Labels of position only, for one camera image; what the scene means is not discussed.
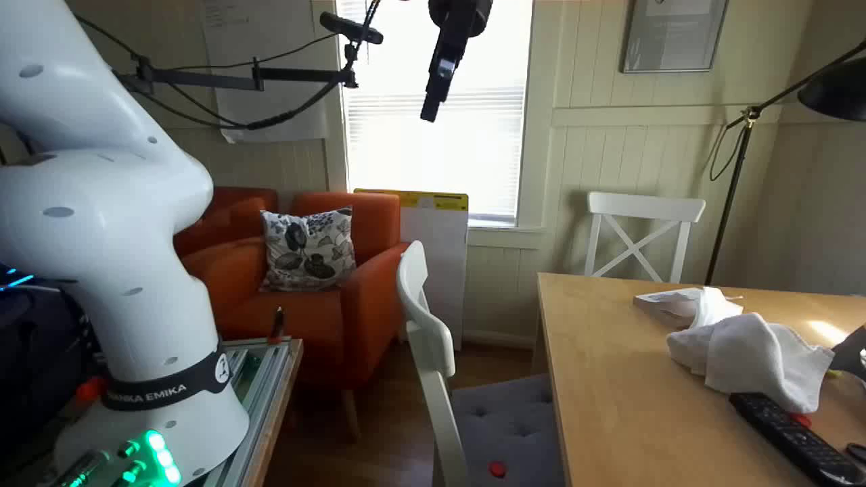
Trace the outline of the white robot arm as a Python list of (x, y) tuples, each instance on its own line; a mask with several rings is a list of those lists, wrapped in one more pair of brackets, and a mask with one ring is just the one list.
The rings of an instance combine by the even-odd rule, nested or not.
[(208, 170), (117, 82), (66, 0), (0, 0), (0, 121), (35, 147), (0, 174), (0, 262), (63, 285), (109, 366), (54, 462), (154, 430), (185, 481), (208, 474), (250, 430), (208, 289), (173, 246), (214, 198)]

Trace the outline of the robot base stand with lights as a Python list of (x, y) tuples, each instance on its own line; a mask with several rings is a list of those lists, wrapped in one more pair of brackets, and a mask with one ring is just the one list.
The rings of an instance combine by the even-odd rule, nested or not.
[(54, 281), (93, 325), (107, 389), (54, 439), (48, 487), (251, 487), (303, 357), (299, 338), (222, 343), (197, 278)]

